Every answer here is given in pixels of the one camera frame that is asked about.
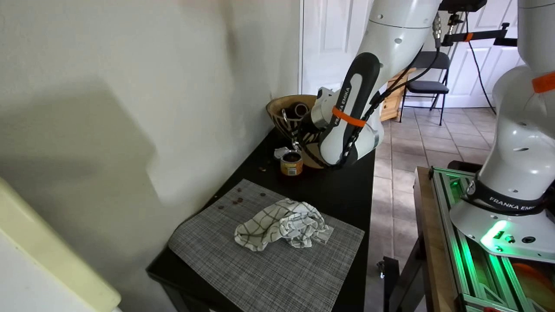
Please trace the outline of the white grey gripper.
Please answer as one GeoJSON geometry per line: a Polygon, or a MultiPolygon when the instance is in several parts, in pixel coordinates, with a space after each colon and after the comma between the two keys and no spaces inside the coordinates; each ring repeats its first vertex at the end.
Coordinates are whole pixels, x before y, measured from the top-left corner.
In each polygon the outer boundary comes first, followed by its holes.
{"type": "Polygon", "coordinates": [[[333,106],[335,92],[332,88],[321,86],[311,109],[311,121],[316,128],[325,128],[330,123],[333,106]]]}

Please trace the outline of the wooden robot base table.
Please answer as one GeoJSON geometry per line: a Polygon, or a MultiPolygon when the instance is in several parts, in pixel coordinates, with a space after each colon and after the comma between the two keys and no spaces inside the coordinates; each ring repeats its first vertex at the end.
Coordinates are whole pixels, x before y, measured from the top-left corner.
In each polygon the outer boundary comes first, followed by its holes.
{"type": "Polygon", "coordinates": [[[453,220],[472,175],[451,168],[415,171],[418,237],[405,268],[382,262],[385,312],[555,312],[554,222],[486,211],[477,234],[453,220]]]}

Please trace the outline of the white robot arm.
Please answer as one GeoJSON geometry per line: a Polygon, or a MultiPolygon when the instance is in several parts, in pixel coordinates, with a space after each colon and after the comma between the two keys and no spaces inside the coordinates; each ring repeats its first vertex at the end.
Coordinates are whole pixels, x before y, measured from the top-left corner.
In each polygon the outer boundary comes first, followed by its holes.
{"type": "MultiPolygon", "coordinates": [[[[311,109],[326,166],[352,164],[382,142],[387,85],[417,59],[439,8],[441,0],[375,0],[342,88],[321,90],[311,109]]],[[[450,218],[495,255],[550,262],[555,222],[543,199],[555,180],[555,0],[517,0],[517,17],[522,64],[495,85],[495,145],[450,218]]]]}

